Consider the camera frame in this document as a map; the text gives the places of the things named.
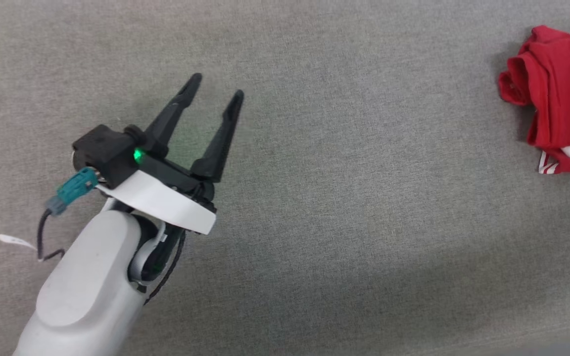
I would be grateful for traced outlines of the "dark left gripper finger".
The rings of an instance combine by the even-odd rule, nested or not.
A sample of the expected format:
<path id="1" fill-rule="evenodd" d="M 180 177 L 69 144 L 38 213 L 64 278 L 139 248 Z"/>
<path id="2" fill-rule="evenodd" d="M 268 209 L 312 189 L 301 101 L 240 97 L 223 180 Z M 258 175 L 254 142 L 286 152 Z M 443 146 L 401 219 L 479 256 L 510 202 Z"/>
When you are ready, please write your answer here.
<path id="1" fill-rule="evenodd" d="M 142 147 L 145 152 L 159 158 L 167 156 L 168 144 L 174 130 L 183 111 L 192 104 L 202 79 L 202 74 L 193 74 L 147 127 L 145 130 L 146 142 Z"/>
<path id="2" fill-rule="evenodd" d="M 236 126 L 239 121 L 240 110 L 244 102 L 244 92 L 236 90 L 228 106 L 222 113 L 222 122 L 213 136 L 204 155 L 195 160 L 190 169 L 193 175 L 213 183 L 221 181 Z"/>

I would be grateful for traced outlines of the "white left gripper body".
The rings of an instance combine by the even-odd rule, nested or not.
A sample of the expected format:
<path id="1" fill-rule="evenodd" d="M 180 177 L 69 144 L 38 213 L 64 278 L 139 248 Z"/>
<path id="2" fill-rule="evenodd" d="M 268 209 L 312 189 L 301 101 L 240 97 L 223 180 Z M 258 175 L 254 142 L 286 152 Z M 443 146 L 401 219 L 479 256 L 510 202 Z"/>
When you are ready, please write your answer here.
<path id="1" fill-rule="evenodd" d="M 114 189 L 102 184 L 95 188 L 170 225 L 199 234 L 210 233 L 216 221 L 212 182 L 140 148 L 134 151 L 134 159 L 139 169 L 122 184 Z"/>

